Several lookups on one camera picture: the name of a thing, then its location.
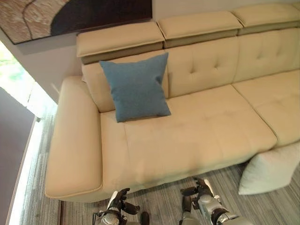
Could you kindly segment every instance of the beige leather sofa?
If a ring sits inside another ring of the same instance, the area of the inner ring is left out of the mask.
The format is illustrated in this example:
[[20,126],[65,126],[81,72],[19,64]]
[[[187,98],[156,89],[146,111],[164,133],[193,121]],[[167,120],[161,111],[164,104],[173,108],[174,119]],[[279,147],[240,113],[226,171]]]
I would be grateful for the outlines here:
[[[63,82],[45,194],[95,202],[114,190],[157,186],[299,141],[299,25],[292,4],[266,4],[80,34],[84,81]],[[117,123],[97,61],[163,52],[172,115]]]

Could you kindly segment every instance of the stitched seam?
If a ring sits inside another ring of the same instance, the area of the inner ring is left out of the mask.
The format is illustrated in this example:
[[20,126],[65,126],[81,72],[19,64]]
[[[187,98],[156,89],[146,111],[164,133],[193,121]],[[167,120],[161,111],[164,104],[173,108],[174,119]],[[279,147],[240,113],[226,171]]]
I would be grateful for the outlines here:
[[235,88],[235,86],[233,85],[233,84],[231,84],[232,86],[233,86],[233,88],[242,96],[242,98],[243,99],[245,99],[246,101],[247,101],[247,103],[250,105],[250,107],[254,110],[254,112],[256,113],[256,115],[258,115],[263,121],[264,121],[264,123],[268,126],[268,128],[272,131],[272,133],[274,134],[274,136],[276,137],[276,143],[275,143],[275,145],[278,143],[278,140],[279,140],[279,138],[278,138],[278,136],[277,136],[277,134],[275,133],[275,131],[268,125],[268,123],[260,116],[260,114],[258,113],[258,111],[250,104],[250,102],[248,101],[248,99],[246,99],[246,97],[241,93],[241,92],[239,92],[239,90],[237,90],[236,88]]

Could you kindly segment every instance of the sofa seat cushion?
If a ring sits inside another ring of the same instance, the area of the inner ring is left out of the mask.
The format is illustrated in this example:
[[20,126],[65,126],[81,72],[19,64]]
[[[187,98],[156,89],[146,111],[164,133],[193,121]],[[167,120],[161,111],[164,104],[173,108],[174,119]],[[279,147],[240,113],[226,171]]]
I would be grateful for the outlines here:
[[276,134],[277,146],[300,139],[300,70],[234,83]]
[[149,188],[238,164],[276,137],[232,85],[167,100],[171,116],[117,123],[101,113],[103,191]]

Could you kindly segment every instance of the striped carpet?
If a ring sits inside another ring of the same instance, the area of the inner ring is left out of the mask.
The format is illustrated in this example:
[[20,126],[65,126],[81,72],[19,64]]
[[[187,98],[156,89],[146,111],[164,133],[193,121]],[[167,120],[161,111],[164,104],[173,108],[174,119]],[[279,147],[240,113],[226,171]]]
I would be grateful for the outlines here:
[[[73,203],[48,199],[44,195],[45,169],[53,132],[55,111],[49,110],[42,119],[44,129],[39,154],[32,159],[30,178],[22,211],[21,225],[90,225],[93,212],[104,210],[108,200],[96,203]],[[240,196],[238,184],[244,165],[199,175],[209,179],[223,205],[232,212],[247,217],[255,225],[300,225],[300,166],[289,186],[261,195]],[[181,218],[180,189],[194,186],[186,178],[128,195],[127,201],[139,204],[141,212],[150,214],[151,225],[177,225]],[[208,225],[198,211],[192,211],[200,224]],[[138,216],[128,215],[129,221]]]
[[53,133],[54,115],[57,106],[48,105],[41,118],[41,142],[31,159],[30,173],[25,192],[20,225],[57,225],[60,220],[60,201],[44,195],[45,172]]
[[[244,165],[199,175],[207,178],[214,190],[222,198],[222,204],[230,211],[248,218],[255,225],[299,225],[300,224],[300,166],[289,186],[260,195],[238,195],[239,180]],[[180,189],[194,186],[192,178],[163,184],[128,195],[127,201],[139,204],[141,212],[150,214],[151,225],[177,225],[181,217]],[[62,225],[89,225],[93,212],[104,210],[108,200],[96,203],[64,202],[61,215]],[[208,225],[198,211],[192,213],[200,224]],[[138,216],[128,215],[129,221],[137,221]]]

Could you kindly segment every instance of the sofa headrest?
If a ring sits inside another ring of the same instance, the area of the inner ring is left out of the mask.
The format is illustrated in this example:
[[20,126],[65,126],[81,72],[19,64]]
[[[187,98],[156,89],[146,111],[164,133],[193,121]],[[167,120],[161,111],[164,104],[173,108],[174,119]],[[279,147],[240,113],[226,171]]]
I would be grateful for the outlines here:
[[232,13],[244,28],[239,35],[298,27],[300,11],[292,4],[258,4],[236,8]]
[[83,64],[135,55],[163,48],[155,22],[141,22],[80,33],[77,57]]
[[165,37],[165,48],[232,37],[242,27],[226,11],[174,16],[159,20],[158,25]]

